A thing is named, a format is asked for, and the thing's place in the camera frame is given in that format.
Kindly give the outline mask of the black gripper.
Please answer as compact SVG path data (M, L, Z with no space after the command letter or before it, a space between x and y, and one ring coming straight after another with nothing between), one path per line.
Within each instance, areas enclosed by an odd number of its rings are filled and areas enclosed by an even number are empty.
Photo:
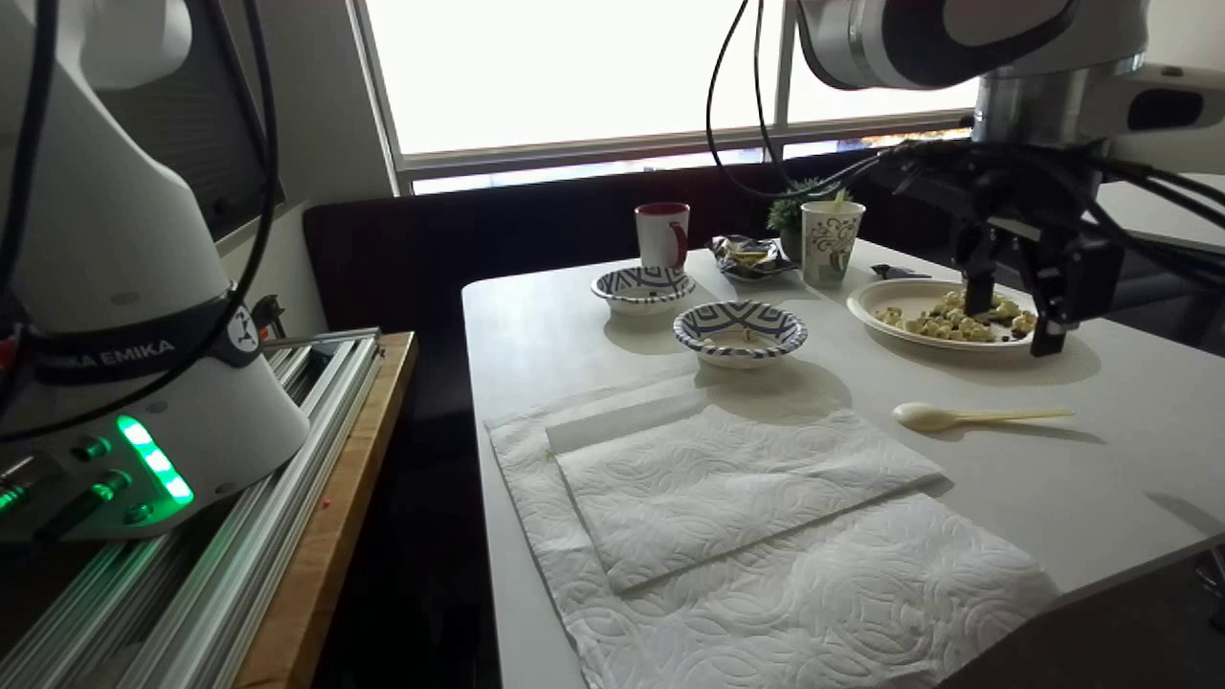
M1123 242L1087 218L1104 179L1090 147L904 146L892 170L904 197L951 214L970 315L986 315L998 283L1035 293L1035 355L1063 346L1068 306L1113 299Z

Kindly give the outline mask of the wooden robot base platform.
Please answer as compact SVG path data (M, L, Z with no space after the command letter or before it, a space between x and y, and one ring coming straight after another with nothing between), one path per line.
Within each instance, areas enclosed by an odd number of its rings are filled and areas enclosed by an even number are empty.
M345 591L377 480L419 362L412 331L379 331L364 389L332 452L287 568L223 689L310 689Z

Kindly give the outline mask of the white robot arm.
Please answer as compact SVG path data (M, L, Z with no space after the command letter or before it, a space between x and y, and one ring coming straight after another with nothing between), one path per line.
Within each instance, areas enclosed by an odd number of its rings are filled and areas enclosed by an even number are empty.
M1073 175L1087 142L1143 124L1142 100L1175 75L1142 67L1142 40L1127 0L801 0L803 59L833 89L1082 81L1082 132L1023 123L1015 170ZM4 544L160 534L310 437L190 186L103 104L186 49L184 0L0 0L4 283L27 315L0 408Z

